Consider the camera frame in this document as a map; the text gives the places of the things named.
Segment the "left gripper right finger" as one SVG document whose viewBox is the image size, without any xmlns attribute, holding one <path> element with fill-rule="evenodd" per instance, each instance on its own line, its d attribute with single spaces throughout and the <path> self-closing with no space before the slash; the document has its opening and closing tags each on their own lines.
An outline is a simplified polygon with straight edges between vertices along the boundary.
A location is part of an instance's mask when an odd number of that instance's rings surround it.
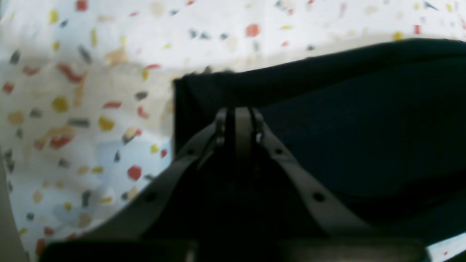
<svg viewBox="0 0 466 262">
<path fill-rule="evenodd" d="M 426 262 L 428 252 L 415 240 L 393 239 L 349 210 L 309 174 L 270 131 L 255 109 L 235 109 L 235 160 L 254 167 L 267 180 L 282 178 L 298 197 L 311 225 L 326 237 L 281 242 L 285 262 Z"/>
</svg>

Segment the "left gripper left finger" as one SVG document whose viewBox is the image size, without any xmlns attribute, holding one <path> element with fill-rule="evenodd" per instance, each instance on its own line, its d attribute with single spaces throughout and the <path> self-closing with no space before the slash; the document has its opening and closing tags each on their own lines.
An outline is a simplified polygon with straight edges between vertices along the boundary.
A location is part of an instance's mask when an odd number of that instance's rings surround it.
<svg viewBox="0 0 466 262">
<path fill-rule="evenodd" d="M 185 262 L 196 259 L 200 216 L 232 173 L 232 111 L 194 135 L 172 164 L 108 222 L 45 249 L 42 262 Z"/>
</svg>

